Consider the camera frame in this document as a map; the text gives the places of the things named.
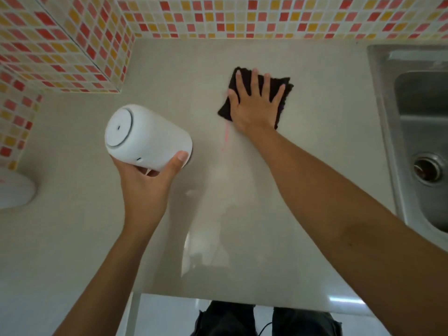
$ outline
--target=black pants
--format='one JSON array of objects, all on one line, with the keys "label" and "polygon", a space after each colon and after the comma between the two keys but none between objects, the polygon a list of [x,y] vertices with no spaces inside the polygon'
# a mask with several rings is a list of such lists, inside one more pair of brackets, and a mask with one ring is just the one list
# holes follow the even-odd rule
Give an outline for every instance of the black pants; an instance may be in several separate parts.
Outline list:
[{"label": "black pants", "polygon": [[[192,336],[224,335],[258,336],[254,305],[212,301],[205,312],[199,312]],[[274,308],[272,336],[341,335],[341,323],[328,312]]]}]

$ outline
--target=black rag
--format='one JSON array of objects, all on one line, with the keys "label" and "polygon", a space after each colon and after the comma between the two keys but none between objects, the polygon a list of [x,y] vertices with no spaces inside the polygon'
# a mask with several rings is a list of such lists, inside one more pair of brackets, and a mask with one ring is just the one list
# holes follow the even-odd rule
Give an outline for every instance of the black rag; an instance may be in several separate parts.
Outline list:
[{"label": "black rag", "polygon": [[[237,93],[238,100],[240,100],[240,95],[238,94],[238,90],[237,90],[237,80],[235,78],[235,76],[237,74],[237,70],[240,70],[240,72],[241,72],[241,77],[243,78],[243,84],[244,84],[244,87],[246,88],[248,95],[251,95],[250,78],[252,76],[252,70],[247,69],[247,68],[240,68],[240,67],[237,67],[233,70],[232,78],[230,79],[230,84],[228,85],[228,87]],[[289,92],[291,92],[291,90],[294,87],[293,84],[289,83],[290,79],[291,78],[281,78],[281,79],[271,78],[271,89],[269,91],[269,101],[272,101],[274,96],[278,93],[280,86],[282,86],[283,84],[286,85],[286,88],[284,90],[283,96],[281,97],[281,101],[280,101],[280,104],[277,109],[276,124],[274,126],[275,129],[277,129],[277,127],[278,127],[278,123],[280,120],[280,114],[283,111],[286,97],[288,96]],[[261,90],[263,89],[263,83],[264,83],[264,76],[258,75],[258,84],[260,87],[260,93],[261,93]],[[232,117],[230,116],[230,99],[228,97],[227,97],[224,105],[218,111],[218,114],[222,118],[232,121]]]}]

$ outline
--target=forearm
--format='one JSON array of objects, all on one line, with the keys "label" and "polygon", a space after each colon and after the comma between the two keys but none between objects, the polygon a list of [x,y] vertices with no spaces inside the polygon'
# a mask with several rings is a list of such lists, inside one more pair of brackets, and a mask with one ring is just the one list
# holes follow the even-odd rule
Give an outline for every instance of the forearm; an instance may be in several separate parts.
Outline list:
[{"label": "forearm", "polygon": [[149,238],[124,231],[54,336],[113,336]]}]

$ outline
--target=beige countertop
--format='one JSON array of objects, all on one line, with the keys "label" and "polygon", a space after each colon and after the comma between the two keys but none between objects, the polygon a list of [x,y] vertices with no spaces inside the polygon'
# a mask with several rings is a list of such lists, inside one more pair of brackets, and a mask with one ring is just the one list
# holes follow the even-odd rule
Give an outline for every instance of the beige countertop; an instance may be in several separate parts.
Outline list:
[{"label": "beige countertop", "polygon": [[193,156],[136,291],[368,314],[344,301],[358,297],[294,220],[258,152],[217,116],[236,66],[291,77],[279,132],[394,210],[364,44],[138,41],[121,94],[44,97],[19,164],[38,194],[0,213],[3,291],[63,297],[87,285],[123,221],[104,129],[116,109],[137,103],[186,129]]}]

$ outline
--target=sink drain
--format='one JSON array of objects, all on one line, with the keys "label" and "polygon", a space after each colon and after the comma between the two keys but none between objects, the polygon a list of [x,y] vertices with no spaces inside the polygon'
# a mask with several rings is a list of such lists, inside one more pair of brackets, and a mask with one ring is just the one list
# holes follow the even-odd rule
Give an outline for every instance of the sink drain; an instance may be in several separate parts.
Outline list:
[{"label": "sink drain", "polygon": [[433,185],[443,178],[442,159],[432,153],[422,153],[415,156],[413,170],[417,179],[427,185]]}]

